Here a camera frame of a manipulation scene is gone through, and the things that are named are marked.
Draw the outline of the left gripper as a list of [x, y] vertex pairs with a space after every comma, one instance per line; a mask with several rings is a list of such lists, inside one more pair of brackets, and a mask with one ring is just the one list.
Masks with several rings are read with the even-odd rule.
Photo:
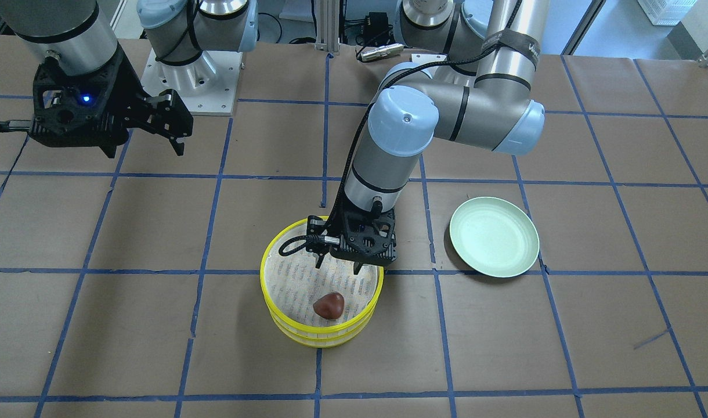
[[[332, 221], [332, 235], [338, 244], [330, 247], [330, 254], [353, 262], [352, 272], [359, 275], [365, 264], [388, 266], [393, 264], [396, 252], [395, 209], [383, 211], [380, 203], [373, 211], [363, 211], [349, 200], [343, 200]], [[322, 267], [328, 247], [315, 249], [315, 268]]]

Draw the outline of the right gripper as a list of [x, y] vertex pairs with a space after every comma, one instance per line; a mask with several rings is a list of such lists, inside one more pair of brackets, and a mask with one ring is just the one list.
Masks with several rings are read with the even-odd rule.
[[88, 74], [67, 75], [60, 62], [46, 58], [33, 80], [34, 111], [28, 135], [49, 147], [97, 146], [108, 158], [137, 128], [168, 139], [184, 156], [185, 137], [194, 119], [178, 92], [145, 92], [123, 50]]

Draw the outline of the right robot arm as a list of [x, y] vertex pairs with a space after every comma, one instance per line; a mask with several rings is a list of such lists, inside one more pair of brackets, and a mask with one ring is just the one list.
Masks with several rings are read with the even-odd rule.
[[252, 51], [255, 1], [139, 1], [139, 21], [163, 85], [143, 87], [96, 1], [0, 1], [0, 16], [40, 64], [33, 116], [0, 121], [0, 132], [27, 133], [49, 147], [96, 146], [114, 158], [129, 129], [168, 139], [177, 156], [194, 119], [184, 98], [219, 82], [211, 51]]

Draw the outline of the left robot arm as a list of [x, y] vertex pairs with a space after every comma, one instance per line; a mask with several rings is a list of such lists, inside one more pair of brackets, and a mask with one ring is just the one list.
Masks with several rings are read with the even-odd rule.
[[530, 98], [547, 1], [401, 1], [394, 29], [414, 48], [445, 56], [401, 63], [381, 80], [344, 164], [327, 219], [310, 216], [307, 254], [386, 267], [396, 259], [395, 204], [434, 138], [495, 153], [527, 154], [540, 138], [543, 105]]

